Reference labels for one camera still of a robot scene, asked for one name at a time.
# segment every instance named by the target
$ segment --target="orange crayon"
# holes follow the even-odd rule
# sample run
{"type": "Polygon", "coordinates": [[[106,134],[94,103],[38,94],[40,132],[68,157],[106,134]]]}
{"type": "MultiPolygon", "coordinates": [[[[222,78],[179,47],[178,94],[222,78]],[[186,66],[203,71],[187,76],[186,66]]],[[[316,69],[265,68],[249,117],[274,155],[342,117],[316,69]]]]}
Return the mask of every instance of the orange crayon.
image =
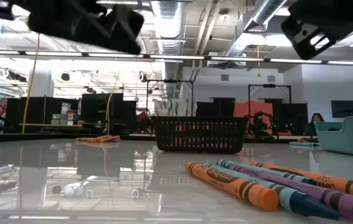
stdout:
{"type": "Polygon", "coordinates": [[[266,211],[274,211],[277,209],[279,198],[276,191],[259,185],[255,181],[234,177],[217,169],[209,168],[195,162],[187,162],[184,164],[184,167],[193,176],[220,188],[241,200],[266,211]]]}
{"type": "Polygon", "coordinates": [[[287,167],[269,165],[269,164],[264,164],[261,162],[252,162],[251,165],[257,166],[257,167],[262,167],[262,168],[267,168],[267,169],[271,169],[271,170],[277,170],[277,171],[281,171],[281,172],[287,172],[287,173],[294,174],[294,175],[301,175],[301,176],[315,180],[318,183],[318,186],[320,186],[320,187],[338,190],[340,192],[344,192],[344,193],[353,195],[353,180],[347,180],[347,179],[340,178],[340,177],[333,177],[330,175],[317,174],[314,172],[308,172],[308,171],[303,171],[303,170],[295,170],[295,169],[290,169],[287,167]]]}

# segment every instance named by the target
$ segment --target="black basket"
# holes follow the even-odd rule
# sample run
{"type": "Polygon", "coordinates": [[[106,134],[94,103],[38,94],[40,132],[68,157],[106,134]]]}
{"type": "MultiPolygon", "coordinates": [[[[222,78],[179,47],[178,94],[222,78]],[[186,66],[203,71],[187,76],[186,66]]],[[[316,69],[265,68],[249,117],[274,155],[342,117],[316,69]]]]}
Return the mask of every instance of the black basket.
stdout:
{"type": "Polygon", "coordinates": [[[237,153],[248,118],[153,116],[157,146],[163,151],[237,153]]]}

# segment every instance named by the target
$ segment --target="ceiling duct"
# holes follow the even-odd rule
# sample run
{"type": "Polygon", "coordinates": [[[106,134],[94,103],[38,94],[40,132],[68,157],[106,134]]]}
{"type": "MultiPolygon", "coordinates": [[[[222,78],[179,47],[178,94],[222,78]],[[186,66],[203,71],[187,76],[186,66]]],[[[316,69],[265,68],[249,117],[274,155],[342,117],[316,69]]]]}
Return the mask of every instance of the ceiling duct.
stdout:
{"type": "MultiPolygon", "coordinates": [[[[153,1],[153,11],[156,15],[157,37],[168,39],[158,41],[160,54],[179,55],[182,52],[182,42],[177,41],[182,35],[184,3],[176,1],[153,1]]],[[[179,68],[178,63],[164,62],[162,68],[163,79],[175,79],[179,68]]],[[[173,96],[173,88],[166,86],[166,95],[173,96]]]]}
{"type": "MultiPolygon", "coordinates": [[[[224,56],[239,57],[247,47],[245,45],[247,41],[242,34],[252,29],[258,29],[256,31],[266,31],[270,19],[287,1],[288,0],[258,0],[252,11],[240,17],[236,26],[236,41],[224,53],[224,56]]],[[[219,64],[219,67],[225,68],[225,65],[219,64]]]]}

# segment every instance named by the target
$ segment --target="purple crayon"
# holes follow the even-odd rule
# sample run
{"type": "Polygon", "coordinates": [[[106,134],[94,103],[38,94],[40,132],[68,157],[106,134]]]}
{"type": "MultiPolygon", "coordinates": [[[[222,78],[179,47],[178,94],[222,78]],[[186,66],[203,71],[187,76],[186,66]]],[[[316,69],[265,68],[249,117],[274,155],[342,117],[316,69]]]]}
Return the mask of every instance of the purple crayon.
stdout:
{"type": "Polygon", "coordinates": [[[248,174],[252,177],[267,180],[275,184],[280,184],[286,187],[300,190],[303,193],[306,193],[307,195],[316,199],[317,201],[338,211],[342,217],[353,220],[353,195],[344,194],[335,190],[329,190],[302,182],[296,182],[284,177],[279,177],[277,175],[256,171],[238,165],[232,165],[229,167],[229,169],[241,172],[243,174],[248,174]]]}

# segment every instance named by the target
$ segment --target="teal container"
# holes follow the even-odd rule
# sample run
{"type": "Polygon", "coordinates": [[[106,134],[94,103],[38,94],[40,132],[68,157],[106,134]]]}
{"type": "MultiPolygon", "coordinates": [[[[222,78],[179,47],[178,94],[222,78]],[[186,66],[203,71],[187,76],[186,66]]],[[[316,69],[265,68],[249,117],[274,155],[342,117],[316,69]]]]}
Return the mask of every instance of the teal container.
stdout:
{"type": "Polygon", "coordinates": [[[353,116],[343,122],[317,122],[314,125],[323,150],[353,155],[353,116]]]}

